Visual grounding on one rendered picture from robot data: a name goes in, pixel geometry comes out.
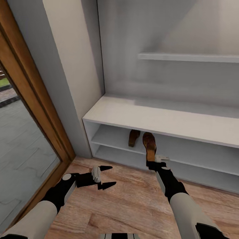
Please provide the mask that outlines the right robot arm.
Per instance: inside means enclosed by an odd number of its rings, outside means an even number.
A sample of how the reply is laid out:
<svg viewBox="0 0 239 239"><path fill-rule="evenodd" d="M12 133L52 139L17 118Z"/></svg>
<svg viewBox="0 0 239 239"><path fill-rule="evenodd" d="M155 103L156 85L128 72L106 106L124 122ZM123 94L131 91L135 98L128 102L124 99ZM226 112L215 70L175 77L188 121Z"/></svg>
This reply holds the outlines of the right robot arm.
<svg viewBox="0 0 239 239"><path fill-rule="evenodd" d="M229 239L194 202L178 182L165 162L169 156L156 155L154 161L146 161L149 170L156 171L156 178L168 198L182 239Z"/></svg>

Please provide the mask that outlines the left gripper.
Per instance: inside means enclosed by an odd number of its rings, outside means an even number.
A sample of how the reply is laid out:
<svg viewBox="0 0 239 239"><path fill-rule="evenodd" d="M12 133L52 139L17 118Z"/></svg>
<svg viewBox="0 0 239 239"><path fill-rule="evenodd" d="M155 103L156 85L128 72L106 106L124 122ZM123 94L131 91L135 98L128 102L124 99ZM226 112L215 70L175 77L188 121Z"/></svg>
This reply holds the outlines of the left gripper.
<svg viewBox="0 0 239 239"><path fill-rule="evenodd" d="M108 170L108 169L112 169L113 167L111 166L100 166L100 169L101 171L104 171L104 170ZM85 175L85 186L90 186L90 185L96 185L98 184L98 189L107 189L113 185L115 185L117 182L108 182L108 183L101 183L101 182L98 182L96 183L93 179L93 176L92 176L92 173L86 173Z"/></svg>

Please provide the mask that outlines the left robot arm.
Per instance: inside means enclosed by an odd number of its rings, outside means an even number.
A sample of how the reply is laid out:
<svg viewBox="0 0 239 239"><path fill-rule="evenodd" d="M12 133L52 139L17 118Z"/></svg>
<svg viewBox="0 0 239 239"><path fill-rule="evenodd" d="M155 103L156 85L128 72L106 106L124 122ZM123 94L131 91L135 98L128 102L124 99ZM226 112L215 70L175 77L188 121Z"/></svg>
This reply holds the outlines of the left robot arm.
<svg viewBox="0 0 239 239"><path fill-rule="evenodd" d="M84 187L98 184L98 189L107 189L117 182L101 183L101 171L111 166L94 166L92 172L67 173L55 187L51 187L45 197L16 225L8 229L0 239L44 239L60 209L76 186Z"/></svg>

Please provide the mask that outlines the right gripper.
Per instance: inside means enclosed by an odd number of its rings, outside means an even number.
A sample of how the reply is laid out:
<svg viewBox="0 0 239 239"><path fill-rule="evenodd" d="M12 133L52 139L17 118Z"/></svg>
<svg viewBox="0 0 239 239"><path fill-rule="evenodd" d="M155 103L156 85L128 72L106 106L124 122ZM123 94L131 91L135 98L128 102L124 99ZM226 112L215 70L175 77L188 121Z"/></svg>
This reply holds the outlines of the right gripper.
<svg viewBox="0 0 239 239"><path fill-rule="evenodd" d="M158 165L166 166L165 162L154 162L154 161L146 161L146 166L149 167L149 170L155 170Z"/></svg>

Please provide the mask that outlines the sandal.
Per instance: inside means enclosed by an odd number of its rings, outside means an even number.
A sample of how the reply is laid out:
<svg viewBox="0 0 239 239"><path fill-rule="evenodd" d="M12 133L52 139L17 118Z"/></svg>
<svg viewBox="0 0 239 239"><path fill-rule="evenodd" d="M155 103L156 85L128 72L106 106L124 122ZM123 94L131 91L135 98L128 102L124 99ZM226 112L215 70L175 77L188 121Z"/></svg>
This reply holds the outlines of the sandal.
<svg viewBox="0 0 239 239"><path fill-rule="evenodd" d="M140 130L134 130L132 129L130 131L130 135L129 135L129 143L128 146L129 147L134 147L135 141L136 139L140 136Z"/></svg>
<svg viewBox="0 0 239 239"><path fill-rule="evenodd" d="M145 132L142 142L146 148L146 160L155 162L156 143L153 134L151 132Z"/></svg>

